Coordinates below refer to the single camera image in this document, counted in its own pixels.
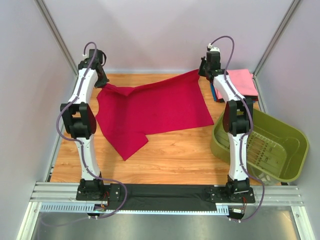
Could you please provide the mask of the crimson red t shirt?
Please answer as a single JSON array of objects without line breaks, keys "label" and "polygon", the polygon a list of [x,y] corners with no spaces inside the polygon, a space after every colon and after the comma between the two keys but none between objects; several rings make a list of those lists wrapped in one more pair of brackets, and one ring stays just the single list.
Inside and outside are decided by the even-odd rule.
[{"label": "crimson red t shirt", "polygon": [[97,95],[102,134],[126,161],[148,135],[213,125],[199,78],[192,70],[137,87],[107,84]]}]

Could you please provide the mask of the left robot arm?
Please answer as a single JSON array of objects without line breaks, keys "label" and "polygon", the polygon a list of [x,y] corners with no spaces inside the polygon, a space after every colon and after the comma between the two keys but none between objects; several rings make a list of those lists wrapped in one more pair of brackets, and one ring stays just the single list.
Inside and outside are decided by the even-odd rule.
[{"label": "left robot arm", "polygon": [[78,64],[79,76],[72,96],[68,103],[60,105],[60,117],[77,146],[81,162],[78,201],[103,201],[107,194],[94,149],[97,121],[89,105],[93,89],[103,88],[109,82],[103,69],[106,60],[103,51],[90,49]]}]

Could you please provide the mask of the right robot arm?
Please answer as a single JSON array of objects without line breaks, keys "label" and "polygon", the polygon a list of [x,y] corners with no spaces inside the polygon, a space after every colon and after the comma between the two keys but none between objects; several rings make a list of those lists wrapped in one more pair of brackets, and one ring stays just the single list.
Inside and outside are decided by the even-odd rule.
[{"label": "right robot arm", "polygon": [[205,77],[217,90],[225,109],[222,126],[229,140],[230,167],[225,187],[213,193],[213,199],[239,203],[254,203],[247,170],[247,141],[253,131],[253,101],[245,98],[231,82],[226,68],[221,67],[220,49],[211,43],[206,56],[201,58],[198,74]]}]

